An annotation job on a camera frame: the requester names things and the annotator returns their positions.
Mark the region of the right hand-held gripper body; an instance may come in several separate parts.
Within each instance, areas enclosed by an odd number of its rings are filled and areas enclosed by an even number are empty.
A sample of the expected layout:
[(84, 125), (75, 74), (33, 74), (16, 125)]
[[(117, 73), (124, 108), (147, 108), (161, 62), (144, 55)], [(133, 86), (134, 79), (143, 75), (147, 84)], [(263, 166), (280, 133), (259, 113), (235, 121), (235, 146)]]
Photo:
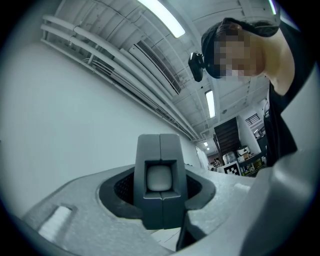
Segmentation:
[(241, 170), (237, 161), (231, 162), (223, 166), (223, 171), (228, 175), (241, 175)]

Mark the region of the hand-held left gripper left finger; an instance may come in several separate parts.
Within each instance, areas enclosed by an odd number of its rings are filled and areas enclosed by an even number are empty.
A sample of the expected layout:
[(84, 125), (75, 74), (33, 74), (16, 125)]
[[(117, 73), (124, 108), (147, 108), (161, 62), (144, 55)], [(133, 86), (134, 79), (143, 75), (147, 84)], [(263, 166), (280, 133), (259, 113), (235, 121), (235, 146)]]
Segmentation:
[[(46, 255), (163, 256), (159, 245), (140, 219), (118, 218), (99, 199), (101, 184), (133, 165), (117, 167), (69, 181), (30, 209), (21, 220), (21, 231)], [(60, 207), (71, 214), (55, 240), (39, 234), (41, 225)]]

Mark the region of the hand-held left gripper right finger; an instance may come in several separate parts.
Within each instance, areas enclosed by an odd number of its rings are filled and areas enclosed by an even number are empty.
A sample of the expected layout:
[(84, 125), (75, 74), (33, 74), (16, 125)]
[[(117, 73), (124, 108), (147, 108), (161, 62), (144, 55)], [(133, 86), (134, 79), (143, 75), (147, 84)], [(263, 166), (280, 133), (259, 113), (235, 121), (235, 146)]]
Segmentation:
[(241, 255), (250, 223), (243, 208), (255, 179), (189, 165), (185, 168), (202, 189), (190, 199), (176, 255)]

